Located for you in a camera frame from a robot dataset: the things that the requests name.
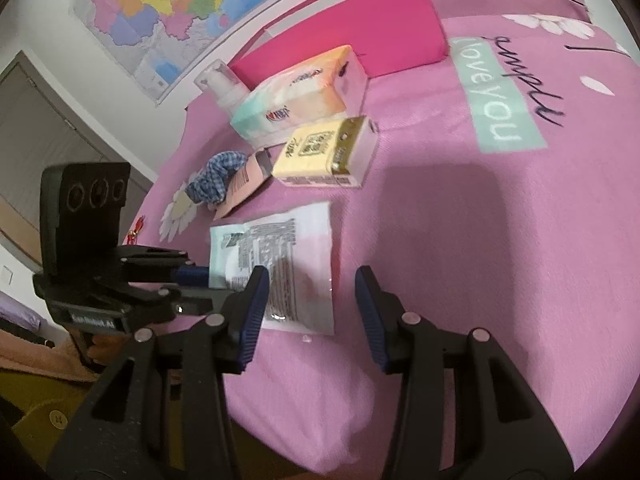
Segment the blue checkered cloth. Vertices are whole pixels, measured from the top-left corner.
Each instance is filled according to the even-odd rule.
[[[191,182],[185,192],[193,203],[218,204],[225,199],[226,186],[236,171],[246,164],[242,152],[221,152],[209,159],[207,167]]]

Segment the qr code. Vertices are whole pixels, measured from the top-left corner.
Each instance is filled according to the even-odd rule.
[[[310,134],[306,136],[305,141],[302,143],[302,147],[298,152],[300,156],[319,155],[325,153],[329,145],[329,140],[333,137],[334,132],[319,132],[317,134]]]

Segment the yellow box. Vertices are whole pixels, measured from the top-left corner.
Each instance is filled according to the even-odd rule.
[[[377,144],[366,116],[306,124],[285,144],[273,176],[286,186],[361,187]]]

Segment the red ornament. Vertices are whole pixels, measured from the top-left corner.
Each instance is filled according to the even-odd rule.
[[[142,231],[142,228],[145,226],[145,217],[141,216],[136,220],[136,224],[133,226],[133,229],[127,233],[127,239],[125,240],[125,245],[135,245],[138,240],[138,234]]]

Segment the plastic package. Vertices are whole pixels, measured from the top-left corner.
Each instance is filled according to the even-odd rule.
[[[231,118],[251,92],[221,59],[215,60],[195,79],[196,86],[213,98]]]
[[[271,282],[263,328],[334,334],[328,202],[210,233],[209,286],[241,290],[254,266],[263,265]]]

